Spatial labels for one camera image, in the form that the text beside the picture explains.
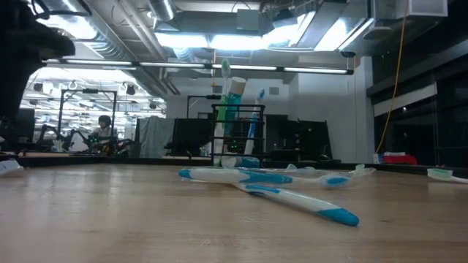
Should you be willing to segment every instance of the table surface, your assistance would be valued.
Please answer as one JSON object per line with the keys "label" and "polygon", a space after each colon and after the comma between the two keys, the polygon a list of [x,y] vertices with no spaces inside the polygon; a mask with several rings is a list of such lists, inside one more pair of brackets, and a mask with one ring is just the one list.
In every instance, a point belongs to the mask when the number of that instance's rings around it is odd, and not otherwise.
{"label": "table surface", "polygon": [[468,262],[468,185],[377,172],[297,191],[359,216],[345,226],[180,167],[95,164],[0,178],[0,262]]}

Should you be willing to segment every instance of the laboratory room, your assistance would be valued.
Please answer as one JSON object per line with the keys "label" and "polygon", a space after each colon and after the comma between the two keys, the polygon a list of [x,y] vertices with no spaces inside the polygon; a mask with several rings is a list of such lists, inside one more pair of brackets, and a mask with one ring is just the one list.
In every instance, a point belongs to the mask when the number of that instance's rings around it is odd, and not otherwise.
{"label": "laboratory room", "polygon": [[2,0],[0,262],[468,262],[466,10]]}

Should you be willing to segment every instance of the black wire rack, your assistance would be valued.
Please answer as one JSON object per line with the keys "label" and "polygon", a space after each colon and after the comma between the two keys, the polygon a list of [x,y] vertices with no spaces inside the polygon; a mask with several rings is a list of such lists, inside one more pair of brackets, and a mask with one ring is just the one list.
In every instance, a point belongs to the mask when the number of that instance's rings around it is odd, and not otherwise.
{"label": "black wire rack", "polygon": [[[263,128],[265,125],[264,121],[264,111],[265,105],[260,104],[213,104],[211,105],[213,108],[213,136],[211,138],[211,165],[214,165],[214,157],[215,156],[243,156],[243,157],[256,157],[260,160],[260,166],[262,166],[263,159],[266,155],[263,153],[264,142],[265,138],[263,137]],[[226,112],[235,112],[235,119],[231,121],[218,121],[217,120],[217,113],[220,107],[226,107]],[[240,113],[258,113],[257,118],[252,119],[251,117],[248,118],[240,118]],[[256,130],[260,132],[255,132],[255,136],[253,138],[249,138],[248,132],[236,132],[233,136],[221,136],[216,137],[214,132],[216,130],[217,123],[232,123],[233,126],[235,123],[240,123],[242,125],[248,124],[250,127],[251,123],[256,123]],[[221,153],[214,153],[214,141],[217,139],[223,139],[223,147]],[[247,140],[254,140],[254,148],[260,149],[259,153],[253,154],[243,154],[243,153],[225,153],[224,146],[225,145],[243,145],[245,146]]]}

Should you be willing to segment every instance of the red object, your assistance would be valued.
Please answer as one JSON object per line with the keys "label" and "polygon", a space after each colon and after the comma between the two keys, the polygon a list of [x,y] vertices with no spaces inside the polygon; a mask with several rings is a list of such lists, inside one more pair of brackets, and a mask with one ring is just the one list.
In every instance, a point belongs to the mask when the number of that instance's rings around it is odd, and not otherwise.
{"label": "red object", "polygon": [[414,164],[418,165],[416,157],[411,155],[405,156],[383,156],[383,162],[385,164]]}

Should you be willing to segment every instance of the wall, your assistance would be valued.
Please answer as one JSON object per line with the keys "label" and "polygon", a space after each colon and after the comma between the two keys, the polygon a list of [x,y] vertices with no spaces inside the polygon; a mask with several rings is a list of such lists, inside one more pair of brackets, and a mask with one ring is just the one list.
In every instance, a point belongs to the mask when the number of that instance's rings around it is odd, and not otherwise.
{"label": "wall", "polygon": [[363,58],[352,76],[298,74],[290,84],[288,118],[327,121],[333,157],[369,163],[374,150],[370,85],[370,58]]}
{"label": "wall", "polygon": [[[170,96],[167,98],[167,112],[166,118],[185,118],[186,117],[186,103],[187,95],[210,95],[212,89],[209,85],[197,86],[194,82],[193,86],[185,86],[182,82],[175,81],[177,88],[181,91],[180,96]],[[270,87],[279,87],[279,95],[269,95]],[[265,98],[262,101],[265,107],[265,114],[284,114],[287,111],[288,101],[288,85],[283,84],[282,80],[261,80],[261,79],[249,79],[246,84],[244,95],[242,96],[242,104],[254,104],[255,97],[258,92],[264,88]],[[193,104],[197,99],[193,98],[190,100],[190,104]],[[196,104],[190,107],[190,118],[197,118],[198,113],[211,113],[212,104],[216,104],[218,101],[199,99]]]}

